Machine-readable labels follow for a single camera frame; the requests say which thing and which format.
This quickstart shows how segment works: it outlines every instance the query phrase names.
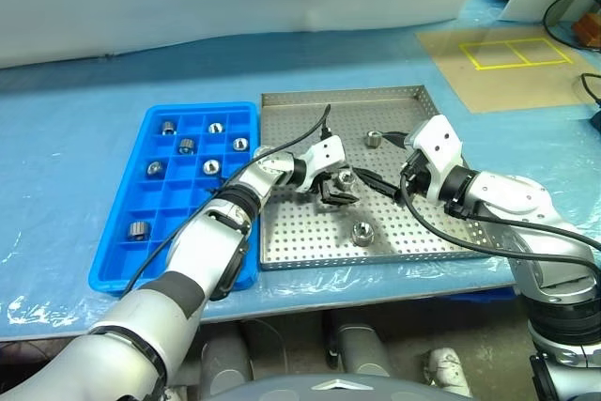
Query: cable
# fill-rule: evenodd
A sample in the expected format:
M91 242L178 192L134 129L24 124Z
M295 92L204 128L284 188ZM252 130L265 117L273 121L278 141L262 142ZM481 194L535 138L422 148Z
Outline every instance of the cable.
M584 87L584 90L588 93L589 96L591 96L593 98L593 100L595 102L597 102L599 107L601 107L601 98L599 98L596 94L593 93L593 91L589 87L589 84L586 81L587 77L594 77L597 79L601 79L601 74L592 74L590 72L582 72L580 74L580 81L582 82L582 86Z
M428 221L426 221L424 217L420 215L417 209L413 206L413 201L411 200L407 192L407 175L404 173L401 173L400 191L401 198L403 199L403 201L407 205L409 212L411 213L411 215L413 215L417 222L437 237L444 239L445 241L448 241L454 244L455 246L460 246L482 254L497 255L500 257L515 258L518 260L541 260L546 262L574 263L577 265L583 265L593 271L593 277L597 283L597 287L601 286L601 269L599 269L594 264L594 262L591 262L585 258L571 255L525 254L521 253L520 251L510 251L508 249L481 246L479 244L470 243L469 241L458 239L457 237L453 237L449 234L446 234L441 230L438 230L434 225L430 224Z
M557 35L554 35L553 33L551 33L551 30L549 29L548 24L547 24L548 13L551 11L551 9L553 7L555 7L561 1L562 0L556 0L551 5L549 5L547 7L547 10L545 11L545 14L543 15L543 26L545 27L545 31L548 33L548 35L550 37L552 37L553 39L555 39L556 41L560 42L561 44L564 44L564 45L566 45L568 47L571 47L572 49L578 49L578 50L581 50L581 51L601 52L601 47L598 47L598 46L580 46L579 44L575 44L574 42L566 41L564 39L559 38ZM597 5L599 7L601 7L601 0L594 0L594 2L596 2Z
M154 251L152 251L152 253L150 253L148 255L148 257L146 258L146 260L144 262L142 262L142 265L140 265L140 267L136 270L136 272L130 278L130 281L125 286L125 289L123 290L123 293L121 294L121 298L123 298L125 295L127 295L131 291L131 289L135 285L136 281L140 278L140 276L145 271L145 269L148 267L148 265L150 265L150 262L152 262L157 257L157 255L159 255L159 253L164 249L164 247L167 246L167 244L169 244L169 242L171 242L171 240L176 237L177 233L183 227L185 227L192 220L192 218L194 216L196 216L196 214L198 214L207 205L208 201L210 199L212 199L212 197L214 197L215 194L220 193L229 183L231 183L232 180L235 180L236 177L238 177L243 171L245 171L252 164L257 163L259 160L265 159L269 155L275 154L276 152L280 152L280 151L282 151L284 149L287 149L287 148L289 148L291 146L294 146L297 143L300 143L302 140L305 140L306 138L308 138L314 131L316 131L317 129L319 129L319 127L321 127L322 125L325 125L326 120L328 119L328 115L330 114L330 110L331 110L331 105L328 104L326 106L326 109L323 112L323 115L317 121L317 123L311 129L309 129L304 134L302 134L301 136L295 138L292 141L284 143L281 146L275 147L275 148L273 148L273 149L271 149L271 150L269 150L267 152L264 152L261 155L258 155L256 157L254 157L249 162L247 162L246 164L244 164L240 168L238 168L236 171L234 171L234 174L232 174L230 177L227 178L227 180L223 183L223 185L221 186L221 188L218 189L217 192L215 192L213 194L213 196L211 196L199 208L197 208L194 211L194 213L192 215L190 215L190 217L188 217L188 219L186 219L182 224L180 224L171 234L169 234L169 236L161 244L159 244L159 246L157 246L157 248Z
M503 224L503 225L512 225L515 227L523 227L524 229L532 229L532 230L540 230L542 232L548 232L549 234L561 235L562 237L567 237L569 239L575 239L576 241L580 241L584 244L588 244L592 248L601 251L601 243L595 241L594 239L589 239L584 235L577 234L576 232L571 232L569 230L560 229L559 227L553 227L552 225L546 224L536 224L536 223L525 223L523 221L514 221L514 220L505 220L503 218L489 218L487 216L480 215L468 215L468 218L474 221L482 221L487 223L494 224Z

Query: white robotic arm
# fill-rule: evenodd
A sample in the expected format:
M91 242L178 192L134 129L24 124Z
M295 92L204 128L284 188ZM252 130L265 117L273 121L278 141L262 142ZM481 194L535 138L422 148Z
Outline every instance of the white robotic arm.
M208 299L236 280L253 221L278 185L307 192L345 162L340 137L302 156L280 151L230 180L175 236L165 273L125 295L89 333L46 367L0 395L2 401L159 399L180 367Z
M576 234L539 183L467 168L461 143L444 116L410 133L405 147L413 150L401 173L405 193L444 205L455 217L479 221L498 251L517 252L509 262L539 351L531 363L540 399L599 399L600 271L589 245L598 248L599 243Z

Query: metal bushing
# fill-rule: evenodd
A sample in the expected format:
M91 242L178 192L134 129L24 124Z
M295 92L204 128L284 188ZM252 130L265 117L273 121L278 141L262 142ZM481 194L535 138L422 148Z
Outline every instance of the metal bushing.
M209 133L222 133L223 132L223 124L221 122L213 122L210 126L208 126Z
M382 133L380 131L369 131L365 134L365 144L372 149L379 147L382 144Z
M234 150L243 151L248 149L248 140L246 138L236 138L232 144Z
M161 162L152 162L146 168L146 175L152 178L164 177L165 168Z
M181 155L191 155L194 153L194 140L190 138L184 138L179 142L179 147L177 148L177 152Z
M351 238L357 246L369 246L374 242L374 227L365 221L355 223L353 224Z
M128 239L132 241L144 241L150 238L150 224L146 221L135 221L128 229Z
M205 164L203 164L203 172L207 176L214 176L219 173L221 169L221 165L216 160L207 160Z
M336 176L336 186L343 192L349 192L355 183L355 174L350 169L342 169Z
M176 134L176 124L171 121L164 121L161 124L161 133L163 135L175 135Z

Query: perforated metal tray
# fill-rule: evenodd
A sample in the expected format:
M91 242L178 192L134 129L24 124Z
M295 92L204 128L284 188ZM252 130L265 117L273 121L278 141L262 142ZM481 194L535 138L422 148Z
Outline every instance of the perforated metal tray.
M262 96L261 141L278 146L302 134L331 104L328 125L345 145L353 166L371 169L398 183L408 153L389 143L377 149L365 146L367 131L411 131L438 113L425 88L391 88L269 93ZM292 151L303 152L318 133ZM261 266L266 270L320 267L399 260L431 260L479 256L456 247L422 228L405 208L370 190L360 181L353 193L361 200L347 207L323 205L314 195L278 189L261 217ZM461 239L486 243L478 223L448 217L422 199L416 208L432 224ZM358 247L351 241L352 225L367 221L376 231L374 242Z

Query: blue plastic tray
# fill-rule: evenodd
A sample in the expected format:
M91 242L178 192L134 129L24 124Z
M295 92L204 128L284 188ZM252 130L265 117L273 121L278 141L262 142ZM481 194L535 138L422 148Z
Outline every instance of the blue plastic tray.
M176 134L162 135L165 120L176 124ZM223 124L222 133L208 133L208 125L214 122ZM177 152L182 138L193 139L192 155ZM232 144L236 138L249 140L249 149L235 151ZM145 258L210 197L211 189L219 187L224 178L248 162L257 146L258 120L252 103L159 105L149 109L104 226L88 276L90 286L112 294L122 292ZM219 175L208 177L202 165L211 159L218 160L222 170ZM150 178L146 174L154 161L165 168L162 177ZM128 240L128 229L134 221L150 224L148 240ZM256 280L258 246L254 226L235 290L248 288ZM168 247L142 273L136 285L161 274L167 253Z

